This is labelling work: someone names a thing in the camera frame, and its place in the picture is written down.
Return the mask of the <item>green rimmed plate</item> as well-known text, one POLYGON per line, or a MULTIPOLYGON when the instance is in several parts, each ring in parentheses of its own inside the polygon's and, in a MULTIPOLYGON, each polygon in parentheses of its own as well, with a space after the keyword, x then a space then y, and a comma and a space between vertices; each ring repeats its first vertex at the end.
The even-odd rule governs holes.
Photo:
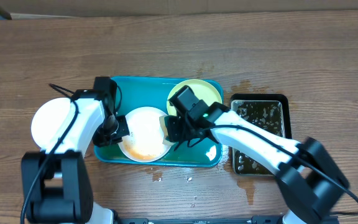
POLYGON ((199 100, 203 100, 208 106, 211 106, 214 102, 223 102, 222 94, 216 87, 207 81, 199 79, 189 79, 175 85, 168 94, 167 99, 169 100, 180 88, 185 85, 189 86, 193 90, 195 96, 199 100))

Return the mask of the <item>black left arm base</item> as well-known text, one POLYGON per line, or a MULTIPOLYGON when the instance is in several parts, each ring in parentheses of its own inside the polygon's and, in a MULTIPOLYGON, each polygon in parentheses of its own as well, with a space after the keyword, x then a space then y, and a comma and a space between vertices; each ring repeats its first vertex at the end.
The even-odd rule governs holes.
POLYGON ((44 152, 21 160, 22 186, 31 223, 86 223, 93 210, 93 191, 80 152, 54 154, 45 168, 44 152))

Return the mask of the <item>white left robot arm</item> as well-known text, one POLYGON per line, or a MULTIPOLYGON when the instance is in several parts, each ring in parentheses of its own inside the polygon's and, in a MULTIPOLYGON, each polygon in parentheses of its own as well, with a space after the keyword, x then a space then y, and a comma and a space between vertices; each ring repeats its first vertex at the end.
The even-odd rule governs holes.
POLYGON ((36 112, 32 137, 41 148, 39 169, 27 185, 22 216, 32 223, 114 223, 114 212, 94 202, 84 155, 129 135, 126 119, 114 117, 103 100, 56 98, 36 112))

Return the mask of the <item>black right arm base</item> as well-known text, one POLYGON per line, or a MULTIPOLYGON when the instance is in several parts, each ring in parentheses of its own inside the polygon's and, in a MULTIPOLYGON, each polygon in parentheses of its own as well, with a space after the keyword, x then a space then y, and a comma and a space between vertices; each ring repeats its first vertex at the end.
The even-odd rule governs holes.
POLYGON ((296 155, 326 177, 318 171, 302 177, 298 171, 301 164, 294 159, 288 164, 281 163, 275 180, 289 208, 281 222, 332 223, 331 209, 349 188, 349 182, 319 141, 307 138, 297 148, 296 155))

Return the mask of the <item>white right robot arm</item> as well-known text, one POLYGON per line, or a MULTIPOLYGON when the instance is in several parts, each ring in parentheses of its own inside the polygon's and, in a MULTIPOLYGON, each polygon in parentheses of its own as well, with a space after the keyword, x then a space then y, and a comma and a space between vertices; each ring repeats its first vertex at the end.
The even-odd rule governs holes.
POLYGON ((278 175, 280 164, 289 164, 300 150, 298 141, 276 136, 244 119, 227 106, 213 103, 196 109, 193 120, 189 111, 177 116, 160 117, 165 144, 202 141, 206 138, 215 143, 241 151, 251 159, 278 175))

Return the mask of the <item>white plate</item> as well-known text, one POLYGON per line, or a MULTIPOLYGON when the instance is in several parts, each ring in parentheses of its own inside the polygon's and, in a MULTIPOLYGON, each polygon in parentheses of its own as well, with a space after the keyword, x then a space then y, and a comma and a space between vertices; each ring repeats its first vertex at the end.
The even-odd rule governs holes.
POLYGON ((154 107, 140 107, 125 115, 129 135, 118 144, 122 153, 132 161, 154 162, 165 156, 172 144, 165 144, 160 118, 167 114, 154 107))
POLYGON ((43 104, 31 123, 31 135, 40 148, 46 148, 70 112, 68 98, 55 98, 43 104))

